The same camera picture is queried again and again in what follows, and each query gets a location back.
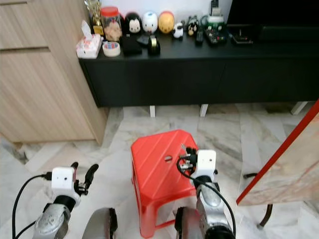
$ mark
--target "trophy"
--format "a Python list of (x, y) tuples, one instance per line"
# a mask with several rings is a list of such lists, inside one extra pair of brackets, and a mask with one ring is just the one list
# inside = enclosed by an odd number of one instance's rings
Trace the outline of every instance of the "trophy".
[(90, 12), (90, 16), (93, 22), (94, 33), (104, 36), (101, 13), (100, 13), (100, 6), (101, 6), (100, 1), (99, 0), (84, 0), (84, 3)]

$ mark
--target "cabinet drawer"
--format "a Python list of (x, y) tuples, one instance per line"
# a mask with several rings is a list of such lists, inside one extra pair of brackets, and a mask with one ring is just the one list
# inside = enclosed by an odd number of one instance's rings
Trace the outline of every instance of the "cabinet drawer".
[(7, 52), (0, 58), (0, 132), (10, 141), (94, 139), (51, 52)]
[(47, 46), (27, 3), (0, 5), (0, 49)]

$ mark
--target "tissue box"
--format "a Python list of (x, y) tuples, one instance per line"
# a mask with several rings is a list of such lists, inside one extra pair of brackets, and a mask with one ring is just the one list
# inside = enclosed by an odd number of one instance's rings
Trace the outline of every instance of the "tissue box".
[(92, 39), (87, 40), (83, 37), (78, 44), (76, 44), (76, 54), (78, 58), (96, 58), (101, 48), (102, 40), (99, 34), (92, 34)]

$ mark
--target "television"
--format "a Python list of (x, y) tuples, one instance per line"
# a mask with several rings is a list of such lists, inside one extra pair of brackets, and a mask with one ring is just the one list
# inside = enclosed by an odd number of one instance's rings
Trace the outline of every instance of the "television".
[(227, 25), (255, 40), (319, 40), (319, 0), (233, 0)]

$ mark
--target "white figurine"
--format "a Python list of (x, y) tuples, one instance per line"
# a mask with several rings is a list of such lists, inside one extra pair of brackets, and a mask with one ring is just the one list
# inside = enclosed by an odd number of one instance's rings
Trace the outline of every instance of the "white figurine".
[(174, 25), (173, 28), (173, 37), (178, 38), (179, 40), (183, 39), (183, 26), (184, 26), (184, 21), (178, 22)]
[(148, 11), (144, 13), (142, 19), (143, 30), (147, 33), (154, 33), (158, 28), (158, 16), (155, 12)]

